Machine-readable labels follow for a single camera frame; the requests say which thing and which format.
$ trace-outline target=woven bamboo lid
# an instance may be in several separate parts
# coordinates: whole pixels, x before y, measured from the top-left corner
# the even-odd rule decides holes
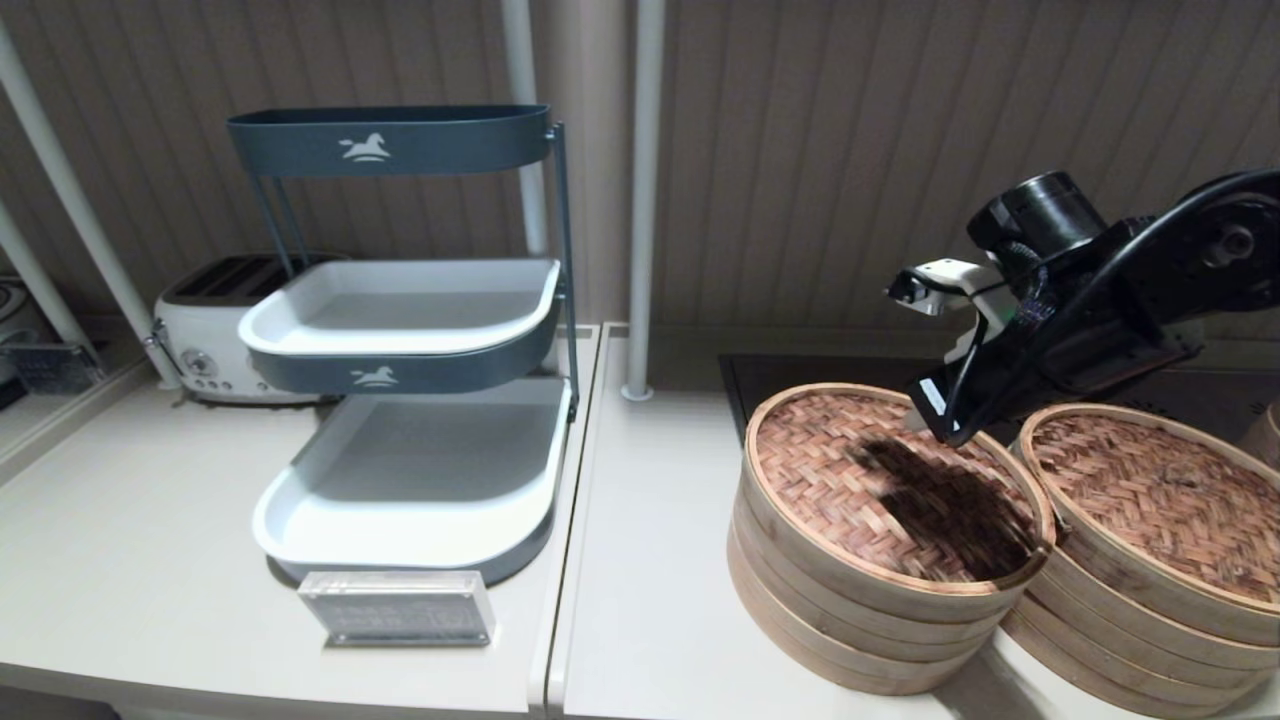
[[[1280,614],[1280,474],[1194,428],[1105,405],[1042,410],[1019,443],[1069,521],[1189,587]]]
[[[988,436],[947,447],[908,430],[909,409],[865,386],[791,388],[753,415],[749,468],[790,525],[873,577],[946,594],[1029,579],[1053,543],[1047,496]]]

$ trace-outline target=horse logo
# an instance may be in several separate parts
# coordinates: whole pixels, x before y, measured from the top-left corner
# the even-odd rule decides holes
[[[385,163],[387,158],[390,158],[392,154],[383,150],[383,142],[387,141],[383,140],[381,133],[375,132],[364,142],[339,140],[338,145],[349,147],[347,154],[342,156],[343,160],[351,158],[353,163]]]
[[[387,365],[378,368],[374,373],[352,370],[351,374],[356,375],[356,387],[392,387],[399,384],[399,380],[392,377],[392,369]]]

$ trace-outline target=white tray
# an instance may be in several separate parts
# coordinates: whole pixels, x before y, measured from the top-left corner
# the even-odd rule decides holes
[[[296,579],[429,568],[498,582],[547,539],[568,401],[563,378],[351,396],[259,500],[253,536]]]
[[[538,327],[558,278],[545,258],[325,263],[253,306],[239,336],[269,355],[471,352]]]

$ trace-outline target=white countertop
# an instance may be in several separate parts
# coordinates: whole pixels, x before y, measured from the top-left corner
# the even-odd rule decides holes
[[[128,325],[110,318],[86,322],[86,332],[102,346],[99,348],[101,368],[114,378],[142,356],[142,346]],[[24,395],[13,405],[0,410],[0,454],[20,445],[32,433],[38,433],[59,410],[74,404],[74,395]]]
[[[489,647],[326,647],[250,532],[316,410],[215,409],[145,382],[0,486],[0,684],[225,717],[540,714],[595,348],[579,342],[552,539],[490,591]]]
[[[611,329],[548,679],[553,717],[1142,717],[1076,689],[1002,632],[951,682],[914,697],[849,691],[792,661],[754,625],[728,579],[724,542],[741,447],[718,386],[716,351],[723,348],[686,342],[672,350],[655,338],[658,392],[632,404],[620,396],[626,340]],[[1220,715],[1277,716],[1277,679]]]

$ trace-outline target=small label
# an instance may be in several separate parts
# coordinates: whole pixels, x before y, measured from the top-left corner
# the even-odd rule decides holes
[[[356,387],[392,387],[399,384],[399,380],[392,377],[392,369],[387,365],[378,368],[372,373],[352,370],[351,374],[356,375]]]
[[[933,378],[924,378],[920,380],[920,389],[924,391],[924,397],[929,398],[929,405],[933,406],[933,411],[938,414],[938,418],[943,418],[947,414],[947,401],[942,398],[942,393],[938,392],[938,386],[933,384]],[[960,423],[952,420],[951,430],[959,430]]]
[[[338,145],[347,147],[347,152],[343,154],[343,160],[351,160],[353,163],[385,163],[387,158],[392,154],[383,149],[381,133],[370,133],[369,138],[364,142],[357,142],[355,140],[339,140]]]

